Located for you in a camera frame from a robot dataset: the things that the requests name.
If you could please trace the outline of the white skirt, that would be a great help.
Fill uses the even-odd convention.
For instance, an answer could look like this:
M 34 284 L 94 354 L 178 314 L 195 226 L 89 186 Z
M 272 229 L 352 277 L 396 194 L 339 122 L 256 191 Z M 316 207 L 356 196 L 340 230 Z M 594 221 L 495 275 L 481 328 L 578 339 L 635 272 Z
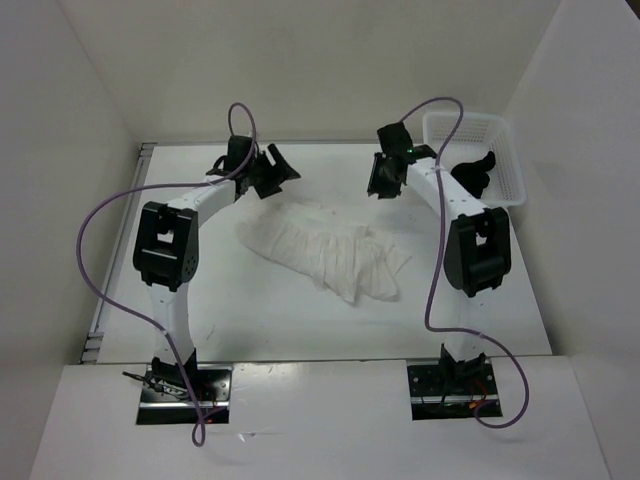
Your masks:
M 266 203 L 236 224 L 236 235 L 255 254 L 309 277 L 350 305 L 361 296 L 397 300 L 396 276 L 411 259 L 391 232 L 319 204 Z

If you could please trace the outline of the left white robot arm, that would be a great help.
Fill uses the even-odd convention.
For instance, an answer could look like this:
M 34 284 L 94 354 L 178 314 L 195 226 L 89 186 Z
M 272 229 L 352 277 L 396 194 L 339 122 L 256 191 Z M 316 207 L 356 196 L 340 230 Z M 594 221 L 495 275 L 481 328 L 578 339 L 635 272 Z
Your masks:
M 199 387 L 188 290 L 199 265 L 200 227 L 249 189 L 264 199 L 299 177 L 275 144 L 262 150 L 251 138 L 233 135 L 201 186 L 167 203 L 149 201 L 143 206 L 133 266 L 148 288 L 152 319 L 159 325 L 152 378 L 163 382 L 176 399 L 192 397 Z

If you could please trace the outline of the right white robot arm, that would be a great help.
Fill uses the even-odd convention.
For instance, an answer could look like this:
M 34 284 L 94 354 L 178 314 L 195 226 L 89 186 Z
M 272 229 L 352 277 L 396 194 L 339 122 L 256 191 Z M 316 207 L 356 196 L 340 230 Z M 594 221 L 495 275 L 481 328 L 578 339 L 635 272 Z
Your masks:
M 481 299 L 477 294 L 498 288 L 511 270 L 509 216 L 469 193 L 434 159 L 413 164 L 401 156 L 374 155 L 367 193 L 395 198 L 401 187 L 413 189 L 444 222 L 444 252 L 437 270 L 458 294 L 459 316 L 431 328 L 444 335 L 438 380 L 450 393 L 462 392 L 484 364 L 479 334 Z

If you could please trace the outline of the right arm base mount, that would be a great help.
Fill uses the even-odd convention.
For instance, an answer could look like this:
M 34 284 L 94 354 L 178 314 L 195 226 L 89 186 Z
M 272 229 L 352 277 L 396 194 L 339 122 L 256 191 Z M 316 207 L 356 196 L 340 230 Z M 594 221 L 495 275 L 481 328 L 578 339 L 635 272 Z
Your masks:
M 458 420 L 502 416 L 494 370 L 489 360 L 479 373 L 447 382 L 436 359 L 408 362 L 406 366 L 413 421 Z

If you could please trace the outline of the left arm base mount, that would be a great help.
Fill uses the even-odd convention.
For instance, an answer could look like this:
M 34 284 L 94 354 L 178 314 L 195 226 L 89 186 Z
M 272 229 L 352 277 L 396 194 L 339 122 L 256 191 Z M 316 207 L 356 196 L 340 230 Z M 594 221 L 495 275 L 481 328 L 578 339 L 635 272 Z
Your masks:
M 193 382 L 194 392 L 203 412 L 205 423 L 229 423 L 231 365 L 200 364 Z M 124 375 L 142 383 L 137 425 L 193 424 L 197 414 L 184 386 L 176 386 L 152 377 L 148 365 L 144 375 L 124 372 Z

